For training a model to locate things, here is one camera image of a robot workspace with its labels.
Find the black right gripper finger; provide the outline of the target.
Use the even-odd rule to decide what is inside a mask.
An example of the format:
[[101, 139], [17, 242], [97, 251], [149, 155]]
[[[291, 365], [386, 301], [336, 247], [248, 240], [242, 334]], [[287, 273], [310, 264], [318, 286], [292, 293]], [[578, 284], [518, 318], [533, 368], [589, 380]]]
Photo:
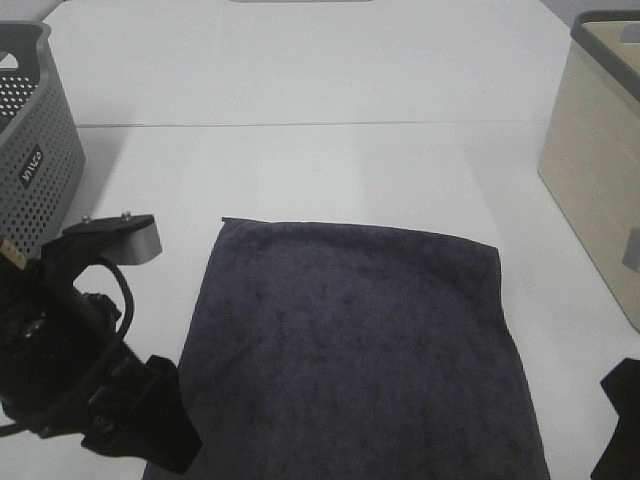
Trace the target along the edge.
[[625, 358], [600, 382], [618, 415], [612, 437], [591, 479], [639, 478], [639, 361]]

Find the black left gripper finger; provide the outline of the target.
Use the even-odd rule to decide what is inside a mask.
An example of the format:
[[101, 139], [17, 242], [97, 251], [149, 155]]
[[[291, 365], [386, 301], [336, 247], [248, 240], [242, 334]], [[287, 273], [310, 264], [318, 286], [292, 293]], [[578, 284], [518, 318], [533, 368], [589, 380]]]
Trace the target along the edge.
[[144, 367], [151, 378], [134, 408], [139, 453], [164, 470], [185, 474], [202, 441], [183, 404], [178, 369], [171, 360], [157, 355]]

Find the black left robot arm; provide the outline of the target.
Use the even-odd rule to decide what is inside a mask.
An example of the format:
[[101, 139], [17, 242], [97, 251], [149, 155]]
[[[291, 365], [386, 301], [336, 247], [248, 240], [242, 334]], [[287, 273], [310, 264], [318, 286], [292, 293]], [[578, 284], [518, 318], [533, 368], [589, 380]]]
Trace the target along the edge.
[[1, 259], [2, 436], [78, 435], [105, 457], [135, 457], [186, 473], [202, 447], [169, 359], [141, 360], [125, 343], [134, 300], [112, 261], [99, 256], [124, 306], [53, 277], [50, 262]]

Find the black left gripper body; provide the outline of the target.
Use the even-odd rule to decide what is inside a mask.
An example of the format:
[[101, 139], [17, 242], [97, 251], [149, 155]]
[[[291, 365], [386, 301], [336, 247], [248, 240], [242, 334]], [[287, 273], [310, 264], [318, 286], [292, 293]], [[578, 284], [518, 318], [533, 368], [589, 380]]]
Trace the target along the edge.
[[81, 399], [39, 430], [42, 439], [79, 433], [100, 455], [168, 455], [163, 408], [170, 397], [170, 361], [129, 355], [109, 367]]

